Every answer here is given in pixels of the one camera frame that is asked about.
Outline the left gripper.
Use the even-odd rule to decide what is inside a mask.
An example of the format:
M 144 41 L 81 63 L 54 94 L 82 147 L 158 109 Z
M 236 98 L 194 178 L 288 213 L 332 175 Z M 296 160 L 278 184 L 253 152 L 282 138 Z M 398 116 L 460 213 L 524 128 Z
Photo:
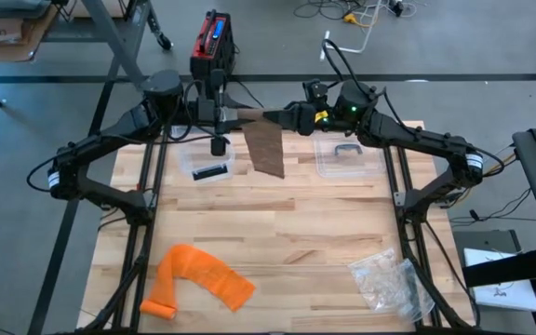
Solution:
M 208 77 L 199 79 L 196 83 L 198 98 L 196 103 L 196 126 L 210 136 L 210 153 L 213 156 L 223 156 L 226 152 L 228 140 L 223 133 L 228 134 L 241 130 L 245 124 L 253 123 L 253 119 L 234 119 L 224 122 L 224 131 L 221 121 L 221 90 L 225 84 L 223 69 L 213 69 Z M 224 106 L 230 109 L 249 109 L 249 106 L 234 100 L 228 93 L 224 94 Z

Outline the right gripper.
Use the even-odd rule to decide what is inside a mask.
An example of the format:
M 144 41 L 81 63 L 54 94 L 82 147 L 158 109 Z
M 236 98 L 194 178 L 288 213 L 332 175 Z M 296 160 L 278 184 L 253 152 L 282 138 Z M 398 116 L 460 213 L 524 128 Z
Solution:
M 262 117 L 283 129 L 309 136 L 315 131 L 315 124 L 328 118 L 329 114 L 327 110 L 318 111 L 313 104 L 292 102 L 288 110 L 265 111 Z

